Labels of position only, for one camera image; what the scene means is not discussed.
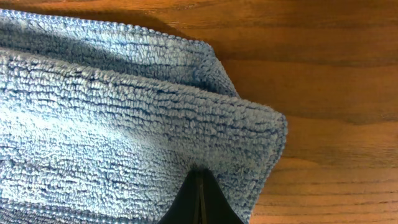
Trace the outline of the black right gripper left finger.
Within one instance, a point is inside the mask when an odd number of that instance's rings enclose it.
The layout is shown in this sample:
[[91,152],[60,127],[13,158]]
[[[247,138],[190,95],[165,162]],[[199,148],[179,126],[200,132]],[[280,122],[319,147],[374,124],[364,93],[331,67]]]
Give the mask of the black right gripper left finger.
[[191,170],[178,194],[158,224],[199,224],[200,190],[199,171]]

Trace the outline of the blue microfiber cloth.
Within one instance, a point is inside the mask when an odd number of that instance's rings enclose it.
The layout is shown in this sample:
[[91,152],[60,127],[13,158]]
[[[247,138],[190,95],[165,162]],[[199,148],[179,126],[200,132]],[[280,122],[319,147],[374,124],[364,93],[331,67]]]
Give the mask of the blue microfiber cloth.
[[206,42],[1,10],[2,223],[157,223],[192,169],[247,223],[286,136]]

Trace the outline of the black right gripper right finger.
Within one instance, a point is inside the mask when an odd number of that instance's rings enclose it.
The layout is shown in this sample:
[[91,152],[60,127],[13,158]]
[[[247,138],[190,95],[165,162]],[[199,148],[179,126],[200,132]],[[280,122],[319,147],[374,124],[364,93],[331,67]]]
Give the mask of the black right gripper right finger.
[[200,217],[203,224],[243,224],[235,214],[212,172],[200,172]]

